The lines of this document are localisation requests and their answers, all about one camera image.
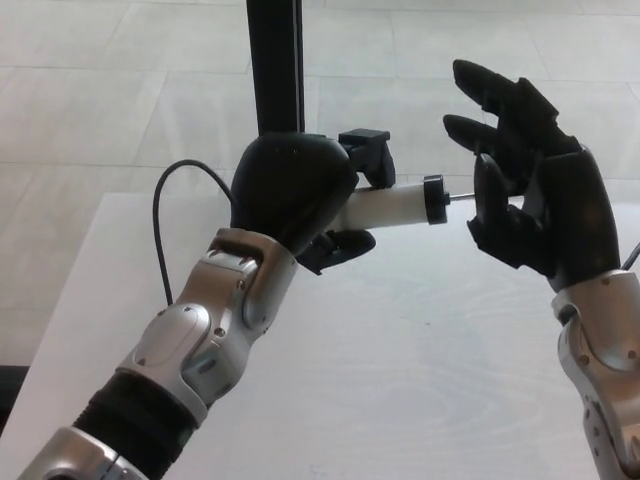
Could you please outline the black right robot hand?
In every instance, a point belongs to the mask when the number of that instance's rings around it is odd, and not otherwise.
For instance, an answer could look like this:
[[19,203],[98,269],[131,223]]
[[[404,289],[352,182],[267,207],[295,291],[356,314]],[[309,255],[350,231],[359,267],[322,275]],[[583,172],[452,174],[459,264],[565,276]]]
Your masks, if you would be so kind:
[[477,247],[529,267],[559,292],[621,266],[617,228],[596,160],[564,133],[556,108],[526,78],[512,81],[468,60],[453,63],[456,86],[496,126],[448,114],[448,136],[475,156]]

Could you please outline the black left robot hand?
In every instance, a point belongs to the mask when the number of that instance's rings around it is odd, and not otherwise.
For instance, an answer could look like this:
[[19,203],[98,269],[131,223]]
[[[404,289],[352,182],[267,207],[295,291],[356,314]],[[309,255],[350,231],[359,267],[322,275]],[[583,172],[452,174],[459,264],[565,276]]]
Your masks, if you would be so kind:
[[316,275],[368,253],[376,245],[368,231],[331,223],[360,177],[374,189],[395,184],[389,138],[387,131],[368,129],[337,139],[301,132],[259,136],[233,177],[231,227],[278,241]]

